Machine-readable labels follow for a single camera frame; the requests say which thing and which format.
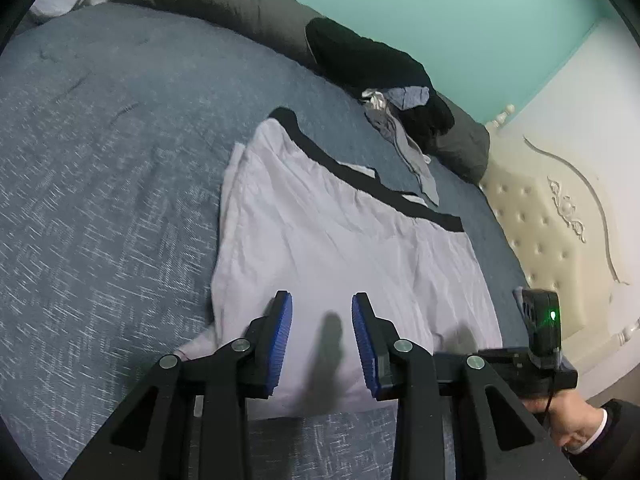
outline teal wall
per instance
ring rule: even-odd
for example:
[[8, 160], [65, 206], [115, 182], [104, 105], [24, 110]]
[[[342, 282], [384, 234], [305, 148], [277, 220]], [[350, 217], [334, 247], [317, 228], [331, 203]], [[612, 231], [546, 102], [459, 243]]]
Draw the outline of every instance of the teal wall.
[[603, 13], [600, 0], [298, 1], [408, 52], [481, 122], [521, 110]]

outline silver rivet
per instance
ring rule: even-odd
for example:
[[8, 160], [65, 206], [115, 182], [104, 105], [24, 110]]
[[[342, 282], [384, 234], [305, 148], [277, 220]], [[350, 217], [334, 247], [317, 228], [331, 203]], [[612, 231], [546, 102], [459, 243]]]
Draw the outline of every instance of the silver rivet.
[[398, 339], [398, 341], [394, 343], [394, 348], [399, 352], [409, 352], [413, 347], [414, 345], [411, 341], [407, 341], [406, 339]]
[[481, 370], [484, 368], [484, 359], [482, 359], [479, 355], [470, 355], [466, 358], [466, 364], [469, 365], [470, 368], [474, 370]]
[[231, 348], [234, 350], [234, 352], [244, 352], [249, 349], [249, 346], [251, 346], [251, 343], [243, 338], [236, 339], [231, 343]]
[[178, 358], [175, 355], [165, 355], [160, 358], [160, 367], [168, 370], [178, 364]]

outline human hand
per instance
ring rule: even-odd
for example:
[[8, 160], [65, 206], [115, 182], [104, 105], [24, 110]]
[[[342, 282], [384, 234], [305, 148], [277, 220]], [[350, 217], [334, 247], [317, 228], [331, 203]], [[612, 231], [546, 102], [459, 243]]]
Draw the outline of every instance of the human hand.
[[[531, 413], [543, 413], [548, 397], [522, 402]], [[549, 407], [551, 438], [558, 446], [578, 449], [598, 431], [603, 417], [604, 410], [587, 404], [576, 390], [561, 390]]]

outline blue bedsheet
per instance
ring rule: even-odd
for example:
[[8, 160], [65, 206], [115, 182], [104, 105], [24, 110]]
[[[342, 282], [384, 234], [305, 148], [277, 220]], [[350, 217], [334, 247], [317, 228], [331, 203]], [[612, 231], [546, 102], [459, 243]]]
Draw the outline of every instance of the blue bedsheet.
[[[419, 191], [356, 101], [201, 20], [102, 4], [22, 33], [0, 57], [0, 414], [44, 480], [160, 354], [212, 321], [223, 171], [277, 106], [337, 160]], [[525, 343], [511, 298], [524, 277], [484, 196], [431, 171], [505, 345]], [[256, 478], [388, 478], [394, 427], [389, 410], [256, 423]]]

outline headboard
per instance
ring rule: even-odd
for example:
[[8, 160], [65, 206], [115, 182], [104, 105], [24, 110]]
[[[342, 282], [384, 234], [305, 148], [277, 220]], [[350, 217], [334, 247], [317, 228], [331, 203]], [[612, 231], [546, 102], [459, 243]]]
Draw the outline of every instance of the headboard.
[[529, 286], [558, 294], [562, 346], [580, 373], [616, 351], [608, 329], [613, 290], [628, 283], [613, 213], [597, 178], [550, 142], [500, 131], [513, 106], [486, 124], [489, 164], [480, 188]]

